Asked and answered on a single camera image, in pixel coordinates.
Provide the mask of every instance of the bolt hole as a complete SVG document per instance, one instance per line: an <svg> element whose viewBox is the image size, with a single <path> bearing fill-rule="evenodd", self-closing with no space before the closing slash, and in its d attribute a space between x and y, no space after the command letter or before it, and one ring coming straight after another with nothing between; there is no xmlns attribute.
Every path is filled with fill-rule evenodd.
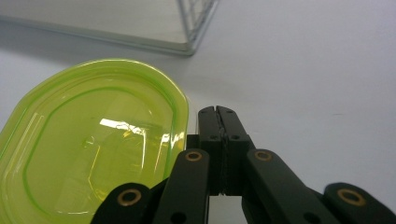
<svg viewBox="0 0 396 224"><path fill-rule="evenodd" d="M186 160L188 161L198 161L202 158L202 154L196 151L187 153Z"/></svg>
<svg viewBox="0 0 396 224"><path fill-rule="evenodd" d="M174 213L171 216L171 221L173 224L183 224L187 220L187 217L184 213Z"/></svg>
<svg viewBox="0 0 396 224"><path fill-rule="evenodd" d="M142 198L142 193L138 189L126 189L123 191L117 201L122 206L131 206L139 202Z"/></svg>
<svg viewBox="0 0 396 224"><path fill-rule="evenodd" d="M266 151L257 151L254 155L261 161L270 161L272 159L271 153Z"/></svg>
<svg viewBox="0 0 396 224"><path fill-rule="evenodd" d="M317 215L313 214L313 213L305 213L304 214L304 218L309 223L313 223L313 224L320 223L320 218Z"/></svg>
<svg viewBox="0 0 396 224"><path fill-rule="evenodd" d="M364 206L366 200L355 190L352 189L339 189L337 191L338 197L340 197L344 202L355 205Z"/></svg>

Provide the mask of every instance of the clear plastic box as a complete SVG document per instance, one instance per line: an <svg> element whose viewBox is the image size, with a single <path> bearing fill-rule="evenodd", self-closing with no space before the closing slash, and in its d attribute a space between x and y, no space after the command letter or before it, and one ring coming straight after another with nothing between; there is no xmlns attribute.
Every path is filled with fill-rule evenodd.
<svg viewBox="0 0 396 224"><path fill-rule="evenodd" d="M218 0L2 0L0 20L191 55Z"/></svg>

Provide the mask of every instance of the plastic container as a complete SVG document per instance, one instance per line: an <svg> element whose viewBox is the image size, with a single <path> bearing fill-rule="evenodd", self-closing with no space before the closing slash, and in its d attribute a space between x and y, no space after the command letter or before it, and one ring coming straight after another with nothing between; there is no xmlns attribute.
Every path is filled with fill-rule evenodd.
<svg viewBox="0 0 396 224"><path fill-rule="evenodd" d="M0 20L192 55L219 0L2 0Z"/></svg>
<svg viewBox="0 0 396 224"><path fill-rule="evenodd" d="M153 187L184 149L188 102L159 70L109 59L30 91L0 134L0 223L90 223L116 186Z"/></svg>

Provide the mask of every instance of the green plastic container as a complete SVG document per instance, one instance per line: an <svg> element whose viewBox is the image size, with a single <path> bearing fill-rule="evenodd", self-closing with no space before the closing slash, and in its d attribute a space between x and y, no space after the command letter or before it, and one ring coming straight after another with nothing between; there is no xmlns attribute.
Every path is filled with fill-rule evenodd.
<svg viewBox="0 0 396 224"><path fill-rule="evenodd" d="M161 71L108 59L62 71L0 134L0 223L90 223L116 186L149 188L184 149L188 102Z"/></svg>

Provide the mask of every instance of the white surface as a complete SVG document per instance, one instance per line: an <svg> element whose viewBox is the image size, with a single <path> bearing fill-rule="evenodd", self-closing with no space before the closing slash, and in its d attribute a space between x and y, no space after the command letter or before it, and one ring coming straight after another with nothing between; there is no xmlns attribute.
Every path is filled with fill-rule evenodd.
<svg viewBox="0 0 396 224"><path fill-rule="evenodd" d="M0 128L45 78L132 58L162 69L196 110L235 110L308 187L351 183L396 212L395 11L391 0L221 1L190 58L0 22ZM213 199L209 223L246 223L239 198Z"/></svg>

